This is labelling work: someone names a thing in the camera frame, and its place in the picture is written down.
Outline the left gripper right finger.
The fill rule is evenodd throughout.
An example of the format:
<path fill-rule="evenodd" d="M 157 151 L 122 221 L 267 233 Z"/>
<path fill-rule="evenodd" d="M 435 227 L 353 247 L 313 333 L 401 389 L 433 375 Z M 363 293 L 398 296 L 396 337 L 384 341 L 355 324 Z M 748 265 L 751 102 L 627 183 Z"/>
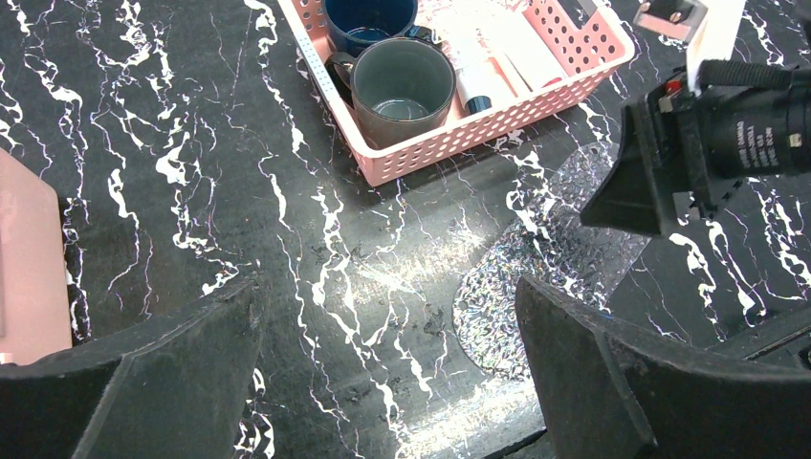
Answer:
<path fill-rule="evenodd" d="M 707 349 L 530 278 L 515 313 L 559 458 L 806 458 L 810 311 Z"/>

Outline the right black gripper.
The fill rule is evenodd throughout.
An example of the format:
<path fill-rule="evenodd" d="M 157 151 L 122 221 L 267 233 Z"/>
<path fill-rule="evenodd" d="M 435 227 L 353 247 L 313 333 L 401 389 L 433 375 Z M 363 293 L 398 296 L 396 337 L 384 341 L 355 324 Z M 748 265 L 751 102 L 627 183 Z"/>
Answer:
<path fill-rule="evenodd" d="M 688 213 L 717 217 L 742 186 L 712 164 L 711 109 L 671 76 L 646 96 L 647 107 L 623 108 L 618 158 L 580 213 L 581 224 L 650 237 L 678 226 L 675 196 L 691 196 Z"/>

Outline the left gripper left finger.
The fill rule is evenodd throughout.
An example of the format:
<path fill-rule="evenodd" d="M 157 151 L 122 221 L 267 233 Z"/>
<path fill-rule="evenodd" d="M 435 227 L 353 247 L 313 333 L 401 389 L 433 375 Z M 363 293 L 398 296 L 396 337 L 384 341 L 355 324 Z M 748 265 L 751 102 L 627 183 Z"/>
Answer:
<path fill-rule="evenodd" d="M 228 458 L 263 340 L 263 277 L 1 368 L 5 458 Z"/>

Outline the clear textured oval tray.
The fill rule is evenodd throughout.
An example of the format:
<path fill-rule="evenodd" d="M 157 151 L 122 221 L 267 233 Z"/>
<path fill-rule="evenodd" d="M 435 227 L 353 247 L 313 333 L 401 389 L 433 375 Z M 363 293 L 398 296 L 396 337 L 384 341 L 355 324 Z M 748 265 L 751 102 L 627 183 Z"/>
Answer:
<path fill-rule="evenodd" d="M 580 221 L 618 150 L 612 142 L 575 150 L 463 277 L 452 305 L 453 327 L 465 354 L 482 370 L 509 380 L 530 377 L 515 314 L 522 277 L 602 309 L 647 246 L 644 236 Z"/>

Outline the pink perforated plastic basket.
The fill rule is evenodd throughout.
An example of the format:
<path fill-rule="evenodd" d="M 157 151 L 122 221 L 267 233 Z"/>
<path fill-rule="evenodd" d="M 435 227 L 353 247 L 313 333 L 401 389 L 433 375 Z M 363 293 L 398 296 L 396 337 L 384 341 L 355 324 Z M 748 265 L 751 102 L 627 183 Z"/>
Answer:
<path fill-rule="evenodd" d="M 472 116 L 466 115 L 463 105 L 455 100 L 447 121 L 439 128 L 377 150 L 367 144 L 354 112 L 341 99 L 327 75 L 324 62 L 330 50 L 320 2 L 282 1 L 279 6 L 323 105 L 332 113 L 365 180 L 372 186 L 385 184 L 573 107 L 635 55 L 634 44 L 622 20 L 608 2 L 582 2 L 589 18 L 579 27 L 561 2 L 539 1 L 523 14 L 566 73 L 563 80 L 532 91 L 516 71 L 508 69 L 506 58 L 496 55 L 490 60 L 491 72 L 502 78 L 512 92 L 511 97 Z"/>

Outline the dark green mug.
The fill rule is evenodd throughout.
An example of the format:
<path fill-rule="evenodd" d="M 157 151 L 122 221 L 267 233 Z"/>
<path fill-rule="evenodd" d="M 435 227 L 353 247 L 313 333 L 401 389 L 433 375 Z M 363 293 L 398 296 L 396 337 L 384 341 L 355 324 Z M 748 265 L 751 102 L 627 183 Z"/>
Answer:
<path fill-rule="evenodd" d="M 359 130 L 385 149 L 440 127 L 456 94 L 456 74 L 436 47 L 413 37 L 377 42 L 354 57 L 334 52 L 327 74 L 353 109 Z"/>

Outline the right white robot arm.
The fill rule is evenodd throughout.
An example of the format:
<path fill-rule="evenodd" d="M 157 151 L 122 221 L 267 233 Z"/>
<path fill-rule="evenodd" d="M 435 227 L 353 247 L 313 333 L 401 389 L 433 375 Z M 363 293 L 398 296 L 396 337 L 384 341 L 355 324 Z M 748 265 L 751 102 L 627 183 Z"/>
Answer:
<path fill-rule="evenodd" d="M 712 220 L 749 177 L 809 173 L 809 69 L 710 60 L 697 83 L 680 68 L 625 104 L 618 159 L 583 225 L 668 236 L 679 194 L 690 218 Z"/>

